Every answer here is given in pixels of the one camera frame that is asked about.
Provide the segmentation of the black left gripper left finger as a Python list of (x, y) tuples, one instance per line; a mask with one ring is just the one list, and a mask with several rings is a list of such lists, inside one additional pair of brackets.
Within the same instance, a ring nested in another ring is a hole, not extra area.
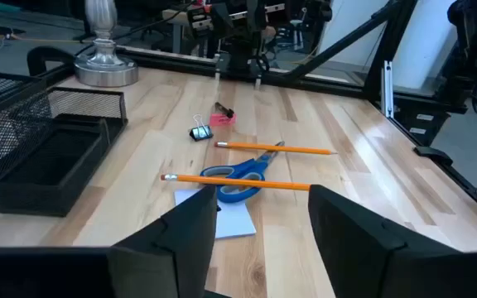
[(215, 240), (215, 188), (206, 186), (115, 243), (108, 257), (116, 297), (203, 297)]

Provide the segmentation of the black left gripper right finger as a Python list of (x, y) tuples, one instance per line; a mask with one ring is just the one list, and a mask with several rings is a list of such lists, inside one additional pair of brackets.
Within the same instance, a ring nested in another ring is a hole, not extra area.
[(338, 297), (466, 297), (461, 253), (322, 185), (309, 191), (311, 227)]

